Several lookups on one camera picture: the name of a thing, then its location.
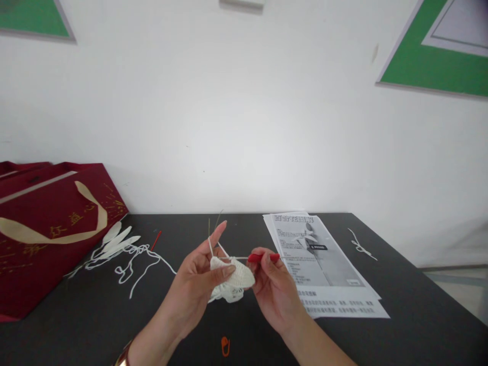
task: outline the dark tabletop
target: dark tabletop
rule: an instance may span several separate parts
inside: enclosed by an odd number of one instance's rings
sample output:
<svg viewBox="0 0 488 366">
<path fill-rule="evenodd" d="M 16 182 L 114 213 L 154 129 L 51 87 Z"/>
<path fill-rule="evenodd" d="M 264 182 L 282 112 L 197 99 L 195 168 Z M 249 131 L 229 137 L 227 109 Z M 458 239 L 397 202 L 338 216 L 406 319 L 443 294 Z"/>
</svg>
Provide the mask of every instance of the dark tabletop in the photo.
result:
<svg viewBox="0 0 488 366">
<path fill-rule="evenodd" d="M 383 298 L 391 319 L 320 318 L 317 323 L 359 365 L 487 365 L 488 328 L 429 280 L 351 213 L 318 215 L 352 264 Z M 208 218 L 217 215 L 129 215 L 123 228 L 154 242 L 155 252 L 175 270 L 207 238 Z M 257 246 L 275 250 L 262 215 L 222 215 L 221 243 L 230 255 L 246 256 Z M 378 262 L 351 243 L 351 228 Z M 173 280 L 160 262 L 134 290 L 154 258 L 138 256 L 134 275 L 122 285 L 114 269 L 131 256 L 122 253 L 91 271 L 63 280 L 25 319 L 0 324 L 0 365 L 110 365 L 155 313 Z M 222 356 L 221 338 L 231 341 Z M 170 364 L 296 364 L 262 316 L 252 291 L 228 304 L 207 306 L 195 330 L 178 346 Z"/>
</svg>

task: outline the green poster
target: green poster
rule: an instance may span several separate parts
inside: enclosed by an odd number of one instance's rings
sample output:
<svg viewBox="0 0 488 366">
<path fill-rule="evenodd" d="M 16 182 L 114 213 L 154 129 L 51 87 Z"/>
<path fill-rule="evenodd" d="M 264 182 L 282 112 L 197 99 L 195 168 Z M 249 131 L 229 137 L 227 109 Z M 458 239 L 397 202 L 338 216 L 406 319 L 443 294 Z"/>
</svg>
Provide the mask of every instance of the green poster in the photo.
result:
<svg viewBox="0 0 488 366">
<path fill-rule="evenodd" d="M 420 0 L 378 82 L 488 97 L 488 1 Z"/>
<path fill-rule="evenodd" d="M 74 41 L 58 0 L 0 0 L 0 31 Z"/>
</svg>

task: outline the white string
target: white string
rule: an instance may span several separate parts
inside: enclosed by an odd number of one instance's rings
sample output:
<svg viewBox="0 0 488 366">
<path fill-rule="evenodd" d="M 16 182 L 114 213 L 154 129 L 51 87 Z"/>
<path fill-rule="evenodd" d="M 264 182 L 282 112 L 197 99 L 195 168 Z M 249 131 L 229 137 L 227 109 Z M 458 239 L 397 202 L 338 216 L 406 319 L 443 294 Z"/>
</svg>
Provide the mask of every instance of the white string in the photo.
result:
<svg viewBox="0 0 488 366">
<path fill-rule="evenodd" d="M 132 289 L 131 289 L 131 293 L 129 295 L 129 299 L 132 299 L 132 293 L 134 292 L 134 288 L 136 287 L 136 285 L 139 283 L 139 281 L 141 280 L 141 278 L 144 277 L 144 275 L 147 273 L 147 270 L 149 269 L 149 267 L 155 265 L 155 264 L 158 264 L 161 260 L 169 267 L 169 269 L 171 270 L 171 272 L 173 272 L 174 274 L 176 274 L 176 272 L 174 271 L 173 267 L 171 267 L 171 265 L 163 258 L 161 257 L 159 254 L 155 253 L 155 252 L 151 252 L 149 250 L 149 244 L 145 244 L 145 245 L 142 245 L 140 247 L 136 247 L 132 244 L 129 244 L 127 245 L 123 250 L 121 251 L 118 251 L 114 254 L 112 254 L 111 256 L 105 258 L 105 259 L 100 259 L 100 256 L 101 254 L 95 256 L 100 250 L 102 249 L 102 247 L 100 248 L 97 248 L 93 251 L 93 253 L 91 254 L 91 258 L 86 261 L 84 264 L 82 264 L 81 266 L 79 266 L 77 269 L 75 269 L 74 271 L 68 273 L 66 276 L 69 276 L 68 279 L 71 279 L 74 277 L 74 275 L 80 270 L 82 269 L 83 267 L 86 269 L 86 270 L 92 270 L 96 267 L 99 267 L 103 264 L 105 264 L 106 262 L 108 262 L 109 260 L 113 259 L 114 257 L 118 256 L 120 253 L 122 252 L 126 252 L 126 253 L 129 253 L 129 254 L 134 254 L 133 257 L 131 258 L 131 260 L 129 261 L 129 263 L 127 264 L 127 267 L 122 269 L 121 266 L 118 266 L 116 269 L 115 269 L 115 273 L 118 274 L 118 275 L 121 275 L 119 280 L 118 280 L 118 283 L 119 284 L 123 284 L 125 283 L 131 276 L 132 274 L 134 274 L 134 270 L 132 269 L 132 261 L 134 260 L 134 258 L 136 258 L 139 254 L 142 254 L 144 252 L 146 252 L 150 257 L 153 257 L 153 258 L 157 258 L 157 261 L 154 262 L 154 263 L 151 263 L 149 266 L 146 267 L 144 273 L 137 279 L 137 281 L 134 283 L 134 285 L 132 286 Z"/>
<path fill-rule="evenodd" d="M 354 231 L 352 231 L 352 230 L 351 230 L 351 229 L 349 229 L 349 228 L 347 228 L 347 229 L 348 229 L 350 232 L 352 232 L 352 234 L 354 235 L 354 240 L 356 240 L 356 241 L 351 240 L 351 243 L 353 243 L 354 245 L 356 245 L 356 250 L 357 250 L 358 252 L 363 252 L 363 253 L 366 253 L 366 254 L 368 254 L 368 255 L 369 255 L 371 258 L 373 258 L 375 261 L 378 261 L 378 259 L 376 259 L 375 257 L 373 257 L 373 256 L 371 255 L 371 253 L 370 253 L 370 252 L 368 252 L 366 249 L 364 249 L 364 248 L 361 246 L 361 244 L 359 244 L 359 240 L 357 239 L 356 234 L 354 234 Z"/>
<path fill-rule="evenodd" d="M 208 240 L 208 246 L 210 247 L 210 254 L 212 254 L 212 257 L 213 257 L 213 256 L 214 256 L 214 249 L 212 248 L 212 243 L 210 242 L 210 238 L 211 238 L 211 236 L 209 236 L 207 240 Z M 220 243 L 219 243 L 218 241 L 217 241 L 217 244 L 218 244 L 218 246 L 220 247 L 220 249 L 222 249 L 222 252 L 224 252 L 225 256 L 226 256 L 227 258 L 231 258 L 231 257 L 230 257 L 230 256 L 227 254 L 227 252 L 225 251 L 225 249 L 224 249 L 224 248 L 223 248 L 223 247 L 220 245 Z"/>
</svg>

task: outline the bracelet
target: bracelet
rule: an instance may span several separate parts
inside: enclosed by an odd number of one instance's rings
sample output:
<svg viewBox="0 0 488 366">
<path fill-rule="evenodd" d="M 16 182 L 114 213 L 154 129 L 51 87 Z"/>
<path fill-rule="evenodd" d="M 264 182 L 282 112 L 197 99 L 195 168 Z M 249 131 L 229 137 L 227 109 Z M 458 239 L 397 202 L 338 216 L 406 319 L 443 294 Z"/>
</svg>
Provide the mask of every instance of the bracelet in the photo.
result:
<svg viewBox="0 0 488 366">
<path fill-rule="evenodd" d="M 129 363 L 129 348 L 131 347 L 132 341 L 127 343 L 122 351 L 122 354 L 118 357 L 114 366 L 131 366 Z"/>
</svg>

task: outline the paper sheet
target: paper sheet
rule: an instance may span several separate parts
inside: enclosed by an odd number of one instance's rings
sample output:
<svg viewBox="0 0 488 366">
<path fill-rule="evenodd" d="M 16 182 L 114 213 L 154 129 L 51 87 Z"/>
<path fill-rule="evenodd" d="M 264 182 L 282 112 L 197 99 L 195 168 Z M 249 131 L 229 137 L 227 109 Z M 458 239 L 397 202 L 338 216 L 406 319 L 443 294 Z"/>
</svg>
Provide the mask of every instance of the paper sheet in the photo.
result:
<svg viewBox="0 0 488 366">
<path fill-rule="evenodd" d="M 317 216 L 264 215 L 273 242 L 313 317 L 389 318 L 378 294 Z"/>
</svg>

